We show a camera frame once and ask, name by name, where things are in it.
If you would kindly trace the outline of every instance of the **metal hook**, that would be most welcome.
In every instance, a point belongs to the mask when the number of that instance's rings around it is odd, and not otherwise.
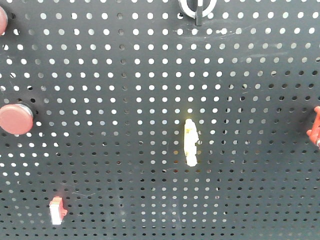
[[[190,18],[195,19],[195,24],[197,26],[202,25],[202,18],[208,16],[208,14],[215,9],[217,3],[217,0],[210,0],[209,6],[204,10],[204,0],[197,0],[196,11],[192,11],[188,6],[187,0],[178,1],[182,11]]]

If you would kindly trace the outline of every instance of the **yellow object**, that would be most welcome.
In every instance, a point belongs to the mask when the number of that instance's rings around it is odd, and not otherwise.
[[[197,165],[197,143],[199,140],[196,124],[191,120],[185,120],[184,125],[184,154],[186,164],[190,167]]]

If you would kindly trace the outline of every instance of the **gray metal surface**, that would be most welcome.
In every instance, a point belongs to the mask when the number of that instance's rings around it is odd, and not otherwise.
[[[219,0],[200,27],[175,0],[0,4],[1,106],[37,111],[1,132],[1,239],[319,238],[318,1]]]

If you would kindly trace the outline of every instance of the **red plastic clip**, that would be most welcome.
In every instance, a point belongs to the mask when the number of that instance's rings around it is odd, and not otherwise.
[[[314,111],[316,112],[316,117],[312,129],[308,130],[306,134],[309,136],[311,142],[317,147],[320,147],[320,106],[316,106]]]
[[[67,210],[64,209],[62,197],[55,196],[49,204],[51,220],[53,225],[61,225]]]

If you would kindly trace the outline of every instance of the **red plastic cap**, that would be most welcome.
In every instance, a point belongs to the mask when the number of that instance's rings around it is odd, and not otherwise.
[[[6,11],[0,6],[0,36],[6,31],[8,25],[8,16]]]
[[[0,127],[10,134],[26,134],[33,124],[32,112],[26,106],[9,104],[0,108]]]

